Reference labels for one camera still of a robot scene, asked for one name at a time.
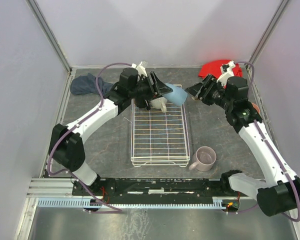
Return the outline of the cream ceramic mug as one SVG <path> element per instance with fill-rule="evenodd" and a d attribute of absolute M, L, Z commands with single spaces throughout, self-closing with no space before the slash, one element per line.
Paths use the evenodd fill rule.
<path fill-rule="evenodd" d="M 167 104 L 168 100 L 165 97 L 159 97 L 150 101 L 150 105 L 157 109 L 161 110 L 162 113 L 167 112 Z"/>

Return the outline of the black mug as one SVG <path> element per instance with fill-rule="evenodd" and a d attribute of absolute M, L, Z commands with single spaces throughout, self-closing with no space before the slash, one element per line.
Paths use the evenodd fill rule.
<path fill-rule="evenodd" d="M 146 109 L 147 111 L 151 110 L 151 105 L 148 100 L 137 98 L 135 100 L 135 106 L 139 109 Z"/>

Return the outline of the blue plastic cup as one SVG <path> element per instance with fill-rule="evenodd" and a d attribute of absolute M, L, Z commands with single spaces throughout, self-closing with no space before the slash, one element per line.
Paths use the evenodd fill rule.
<path fill-rule="evenodd" d="M 171 88 L 172 92 L 163 94 L 162 96 L 176 106 L 181 107 L 185 103 L 188 93 L 179 86 L 170 83 L 166 83 L 165 85 Z"/>

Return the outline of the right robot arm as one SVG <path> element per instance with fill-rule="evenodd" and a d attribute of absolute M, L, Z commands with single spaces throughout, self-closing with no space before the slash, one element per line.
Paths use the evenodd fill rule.
<path fill-rule="evenodd" d="M 292 221 L 299 222 L 300 177 L 286 163 L 249 101 L 248 81 L 231 76 L 222 85 L 209 74 L 185 91 L 205 105 L 217 105 L 224 110 L 227 122 L 247 144 L 264 176 L 261 181 L 240 170 L 230 170 L 221 176 L 224 186 L 254 199 L 268 217 L 296 209 L 297 217 Z"/>

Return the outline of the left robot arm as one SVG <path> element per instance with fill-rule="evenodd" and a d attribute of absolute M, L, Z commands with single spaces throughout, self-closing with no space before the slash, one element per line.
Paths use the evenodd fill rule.
<path fill-rule="evenodd" d="M 57 124 L 52 129 L 49 159 L 55 160 L 79 181 L 91 186 L 100 178 L 86 162 L 84 144 L 103 124 L 127 109 L 133 101 L 139 108 L 148 108 L 150 101 L 173 92 L 152 71 L 144 67 L 124 68 L 119 80 L 100 102 L 79 119 Z"/>

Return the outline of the red cloth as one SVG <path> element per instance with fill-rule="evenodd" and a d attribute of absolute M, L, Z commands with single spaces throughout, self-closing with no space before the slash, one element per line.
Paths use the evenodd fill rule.
<path fill-rule="evenodd" d="M 208 74 L 211 74 L 214 77 L 219 78 L 222 74 L 221 66 L 228 64 L 228 62 L 230 61 L 230 59 L 220 59 L 208 62 L 202 66 L 201 70 L 198 73 L 198 76 L 201 78 L 205 78 Z M 235 76 L 243 77 L 243 71 L 238 64 L 235 65 L 232 71 Z"/>

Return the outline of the pink plastic cup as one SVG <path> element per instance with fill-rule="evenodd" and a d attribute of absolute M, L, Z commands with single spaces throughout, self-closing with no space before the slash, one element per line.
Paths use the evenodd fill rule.
<path fill-rule="evenodd" d="M 255 104 L 255 103 L 252 103 L 252 106 L 255 108 L 255 110 L 260 113 L 260 108 Z"/>

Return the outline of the dark blue cloth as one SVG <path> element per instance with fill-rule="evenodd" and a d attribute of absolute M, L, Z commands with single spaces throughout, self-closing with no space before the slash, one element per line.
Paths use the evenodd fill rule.
<path fill-rule="evenodd" d="M 99 95 L 96 79 L 103 96 L 113 87 L 112 83 L 104 81 L 101 76 L 96 77 L 91 73 L 88 73 L 87 75 L 80 75 L 72 80 L 69 88 L 70 93 L 74 96 L 87 94 Z"/>

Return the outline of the lilac ceramic mug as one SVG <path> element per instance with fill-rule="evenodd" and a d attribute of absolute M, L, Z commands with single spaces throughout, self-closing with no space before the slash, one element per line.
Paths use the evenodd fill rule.
<path fill-rule="evenodd" d="M 217 155 L 211 147 L 201 146 L 193 154 L 188 169 L 190 171 L 196 169 L 200 172 L 207 172 L 213 167 L 216 159 Z"/>

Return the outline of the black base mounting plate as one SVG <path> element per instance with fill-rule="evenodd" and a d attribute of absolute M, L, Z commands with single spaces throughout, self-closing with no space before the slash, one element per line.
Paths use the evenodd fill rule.
<path fill-rule="evenodd" d="M 108 204 L 211 204 L 213 198 L 246 195 L 208 178 L 101 178 L 87 187 Z"/>

